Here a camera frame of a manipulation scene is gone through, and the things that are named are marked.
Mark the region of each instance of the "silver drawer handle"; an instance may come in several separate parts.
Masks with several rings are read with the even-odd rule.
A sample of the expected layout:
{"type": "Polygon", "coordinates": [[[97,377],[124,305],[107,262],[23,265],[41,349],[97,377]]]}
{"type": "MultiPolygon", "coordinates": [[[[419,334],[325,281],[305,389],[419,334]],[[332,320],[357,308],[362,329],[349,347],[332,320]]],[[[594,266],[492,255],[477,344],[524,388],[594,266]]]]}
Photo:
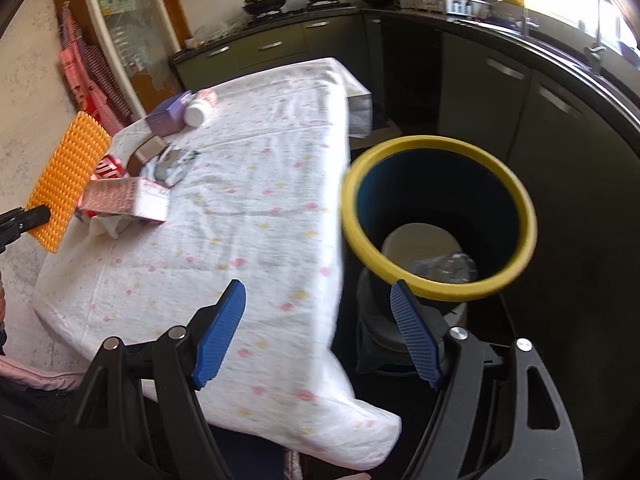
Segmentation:
{"type": "Polygon", "coordinates": [[[571,115],[572,117],[578,118],[580,116],[580,112],[575,110],[573,107],[569,106],[567,103],[562,101],[556,94],[550,92],[543,86],[538,89],[538,93],[542,95],[547,101],[553,104],[559,110],[562,110],[564,113],[571,115]]]}
{"type": "Polygon", "coordinates": [[[225,52],[226,50],[229,50],[229,46],[228,46],[228,45],[227,45],[227,46],[224,46],[224,47],[222,47],[222,48],[219,48],[219,49],[217,49],[217,50],[214,50],[213,52],[211,52],[211,53],[207,54],[207,57],[213,57],[213,56],[215,56],[216,54],[222,54],[222,53],[223,53],[223,52],[225,52]]]}
{"type": "Polygon", "coordinates": [[[496,70],[498,70],[499,72],[502,72],[505,75],[508,75],[510,77],[514,77],[516,79],[524,79],[524,74],[521,72],[518,72],[517,70],[514,70],[513,68],[509,68],[506,65],[503,65],[502,63],[496,61],[495,59],[491,59],[490,57],[488,57],[486,59],[486,63],[487,65],[489,65],[491,68],[495,68],[496,70]]]}
{"type": "Polygon", "coordinates": [[[267,50],[268,48],[273,48],[274,46],[280,46],[282,44],[281,41],[276,41],[275,43],[270,43],[268,45],[260,47],[258,50],[267,50]]]}

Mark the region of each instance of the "yellow rim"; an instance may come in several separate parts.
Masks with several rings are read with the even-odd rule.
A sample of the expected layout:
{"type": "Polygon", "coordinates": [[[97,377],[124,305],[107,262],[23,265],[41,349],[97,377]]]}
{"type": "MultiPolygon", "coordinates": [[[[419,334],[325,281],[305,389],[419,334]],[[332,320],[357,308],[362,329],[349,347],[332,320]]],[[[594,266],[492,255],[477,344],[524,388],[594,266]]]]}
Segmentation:
{"type": "Polygon", "coordinates": [[[351,165],[342,184],[342,225],[344,235],[357,257],[387,283],[405,280],[414,294],[439,301],[468,301],[483,298],[501,290],[527,267],[536,246],[538,228],[536,214],[527,190],[500,160],[480,148],[461,140],[437,136],[398,137],[382,142],[360,155],[351,165]],[[516,251],[497,274],[473,283],[439,283],[425,280],[398,267],[377,250],[364,234],[356,214],[356,199],[364,177],[377,163],[395,153],[430,148],[459,153],[482,164],[506,187],[513,198],[520,222],[516,251]]]}

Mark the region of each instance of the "white bottle cap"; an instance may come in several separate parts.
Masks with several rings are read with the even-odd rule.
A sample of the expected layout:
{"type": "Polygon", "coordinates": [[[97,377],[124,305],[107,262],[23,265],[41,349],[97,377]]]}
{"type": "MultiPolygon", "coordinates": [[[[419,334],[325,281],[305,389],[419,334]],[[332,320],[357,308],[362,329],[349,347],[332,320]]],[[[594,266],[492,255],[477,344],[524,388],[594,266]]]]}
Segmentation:
{"type": "Polygon", "coordinates": [[[203,99],[194,99],[184,109],[184,122],[197,128],[210,116],[213,108],[203,99]]]}

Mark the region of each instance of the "white tablecloth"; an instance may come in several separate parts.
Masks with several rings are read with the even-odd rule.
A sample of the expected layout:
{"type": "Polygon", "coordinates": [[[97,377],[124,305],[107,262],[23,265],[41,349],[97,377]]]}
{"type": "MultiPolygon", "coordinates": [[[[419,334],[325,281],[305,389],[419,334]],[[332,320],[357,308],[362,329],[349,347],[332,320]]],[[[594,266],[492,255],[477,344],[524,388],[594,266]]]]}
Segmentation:
{"type": "MultiPolygon", "coordinates": [[[[400,420],[356,400],[329,350],[342,287],[343,70],[318,60],[217,86],[212,120],[170,138],[202,154],[172,189],[169,220],[118,240],[73,220],[40,272],[36,309],[91,358],[110,335],[130,344],[187,323],[237,278],[246,311],[198,394],[207,420],[368,469],[392,449],[400,420]]],[[[111,152],[126,160],[147,135],[139,121],[111,152]]]]}

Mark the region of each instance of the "metal screw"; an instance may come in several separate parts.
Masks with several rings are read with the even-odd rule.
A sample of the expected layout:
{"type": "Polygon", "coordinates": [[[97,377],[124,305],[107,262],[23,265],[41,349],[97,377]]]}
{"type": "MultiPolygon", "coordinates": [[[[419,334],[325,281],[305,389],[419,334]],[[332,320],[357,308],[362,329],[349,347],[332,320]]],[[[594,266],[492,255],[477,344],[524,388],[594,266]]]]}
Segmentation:
{"type": "Polygon", "coordinates": [[[187,335],[187,329],[181,325],[171,327],[169,329],[169,337],[171,339],[182,339],[187,335]]]}
{"type": "Polygon", "coordinates": [[[524,339],[523,337],[516,341],[516,346],[523,352],[528,352],[533,348],[531,341],[524,339]]]}
{"type": "Polygon", "coordinates": [[[102,343],[102,348],[105,350],[115,350],[120,344],[120,340],[117,337],[110,337],[104,340],[102,343]]]}
{"type": "Polygon", "coordinates": [[[461,326],[454,326],[449,330],[449,334],[453,339],[457,339],[458,341],[464,341],[467,337],[469,337],[469,332],[467,332],[461,326]]]}

